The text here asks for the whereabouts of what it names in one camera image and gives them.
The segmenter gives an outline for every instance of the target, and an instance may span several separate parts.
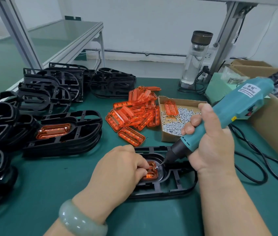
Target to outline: electric screwdriver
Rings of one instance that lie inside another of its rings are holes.
[[[221,122],[221,127],[225,128],[238,118],[248,119],[263,106],[264,97],[274,90],[276,84],[278,84],[278,73],[271,75],[269,78],[256,77],[249,79],[227,94],[213,107]],[[202,121],[195,128],[193,134],[184,135],[173,144],[163,163],[174,162],[190,155],[198,148],[199,142],[205,133],[206,130]]]

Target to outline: hand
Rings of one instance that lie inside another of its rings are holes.
[[[218,116],[212,107],[206,103],[200,103],[201,115],[193,115],[190,122],[186,123],[181,134],[192,134],[195,127],[204,121],[206,134],[188,160],[191,166],[198,172],[235,174],[234,167],[234,139],[229,128],[222,129]]]
[[[88,186],[73,203],[89,218],[103,224],[108,215],[124,202],[147,174],[149,164],[131,145],[118,146],[96,165]]]

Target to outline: glass water bottle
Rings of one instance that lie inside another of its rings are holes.
[[[184,70],[179,85],[185,89],[194,89],[194,81],[200,72],[202,62],[208,51],[213,34],[206,31],[194,31],[191,46],[186,56]]]

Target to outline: workbench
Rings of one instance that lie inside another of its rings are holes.
[[[46,68],[49,62],[71,63],[102,30],[102,22],[59,20],[33,28],[29,30],[29,35],[38,58]],[[23,78],[23,68],[28,66],[13,39],[0,39],[0,91],[17,87],[15,83]]]
[[[161,95],[169,98],[205,100],[197,94],[181,93],[176,90],[178,79],[137,78],[137,86],[161,87]],[[99,99],[92,94],[85,95],[83,103],[74,104],[70,111],[91,109],[100,112],[103,134],[98,145],[90,152],[76,157],[24,160],[21,152],[12,155],[12,165],[19,170],[15,189],[0,206],[0,236],[38,236],[53,224],[58,217],[61,204],[81,191],[89,182],[97,162],[112,148],[127,144],[119,138],[105,121],[112,109],[114,99]],[[245,121],[234,122],[264,153],[278,159],[271,147]],[[145,128],[146,137],[142,146],[171,145],[161,142],[160,128]],[[236,150],[253,159],[255,156],[245,143],[235,139]],[[261,171],[250,161],[235,156],[236,164],[247,174],[262,179]],[[278,174],[278,165],[270,162]],[[262,218],[273,235],[278,235],[278,181],[269,174],[269,181],[256,186],[238,173],[245,189],[255,203]],[[184,198],[155,201],[125,202],[107,219],[108,235],[204,235],[201,217],[199,186]]]

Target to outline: metal post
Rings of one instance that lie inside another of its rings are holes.
[[[213,45],[214,47],[218,47],[218,50],[210,68],[211,74],[219,70],[221,64],[231,50],[232,40],[234,39],[241,23],[240,19],[243,19],[243,17],[251,10],[251,7],[257,5],[255,3],[238,1],[229,1],[226,4],[227,14],[219,36],[217,37],[217,41]],[[210,80],[211,78],[208,76],[205,82],[208,83]]]
[[[102,31],[100,31],[99,41],[100,41],[100,45],[101,45],[101,49],[102,49],[103,66],[105,67],[105,49],[104,49]]]
[[[42,69],[42,64],[14,0],[0,0],[0,17],[15,41],[24,63],[32,69]]]

